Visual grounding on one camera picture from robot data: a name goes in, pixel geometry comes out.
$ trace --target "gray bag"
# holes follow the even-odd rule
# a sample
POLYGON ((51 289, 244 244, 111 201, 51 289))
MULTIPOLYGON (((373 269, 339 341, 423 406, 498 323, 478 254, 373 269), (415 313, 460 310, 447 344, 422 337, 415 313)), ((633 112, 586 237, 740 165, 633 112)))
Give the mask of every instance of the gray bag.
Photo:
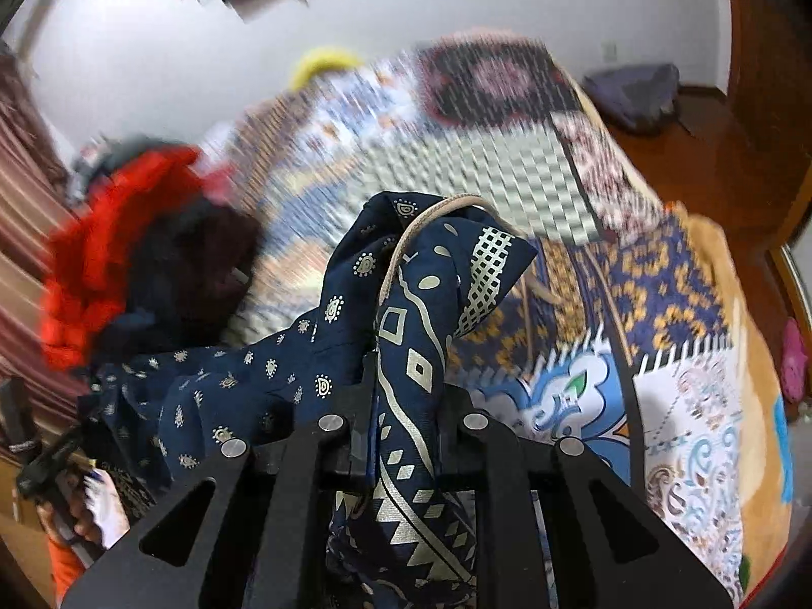
POLYGON ((674 64, 627 66, 584 78, 602 116, 630 133, 659 133, 675 117, 680 71, 674 64))

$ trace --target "red clothing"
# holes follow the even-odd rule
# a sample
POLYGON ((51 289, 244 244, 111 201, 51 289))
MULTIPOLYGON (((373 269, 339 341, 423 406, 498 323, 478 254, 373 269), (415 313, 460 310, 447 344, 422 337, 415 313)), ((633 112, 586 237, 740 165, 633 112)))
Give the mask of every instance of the red clothing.
POLYGON ((51 574, 54 576, 57 604, 62 602, 73 582, 84 574, 84 565, 70 547, 57 545, 48 538, 48 554, 51 559, 51 574))
POLYGON ((198 154, 189 147, 146 152, 91 196, 87 214, 51 234, 41 335, 52 368, 87 363, 93 338, 124 312, 131 249, 157 217, 200 192, 189 168, 198 154))

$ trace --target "triangular cutout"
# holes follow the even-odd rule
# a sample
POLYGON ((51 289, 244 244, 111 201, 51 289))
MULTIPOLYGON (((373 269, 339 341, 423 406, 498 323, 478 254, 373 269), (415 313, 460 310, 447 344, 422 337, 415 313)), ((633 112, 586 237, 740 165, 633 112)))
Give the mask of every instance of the triangular cutout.
POLYGON ((614 494, 600 481, 590 482, 590 492, 616 563, 631 563, 657 551, 658 544, 614 494))
POLYGON ((214 497, 214 481, 200 483, 141 540, 140 549, 175 567, 186 564, 214 497))

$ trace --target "black patch with pink flower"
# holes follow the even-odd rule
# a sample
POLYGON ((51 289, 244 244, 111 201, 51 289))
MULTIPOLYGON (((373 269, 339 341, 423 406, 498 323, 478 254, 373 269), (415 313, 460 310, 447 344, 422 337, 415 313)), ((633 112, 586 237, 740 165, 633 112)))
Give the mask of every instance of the black patch with pink flower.
POLYGON ((581 111, 578 95, 540 44, 433 46, 421 52, 426 111, 444 125, 504 126, 581 111))

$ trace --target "orange sleeve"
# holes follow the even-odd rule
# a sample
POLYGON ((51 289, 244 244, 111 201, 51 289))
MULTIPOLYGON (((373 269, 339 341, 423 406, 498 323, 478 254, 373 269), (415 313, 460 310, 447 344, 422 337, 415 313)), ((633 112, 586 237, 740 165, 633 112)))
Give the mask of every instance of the orange sleeve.
POLYGON ((48 554, 56 587, 56 601, 59 603, 73 582, 84 574, 84 565, 70 547, 57 545, 50 538, 48 538, 48 554))

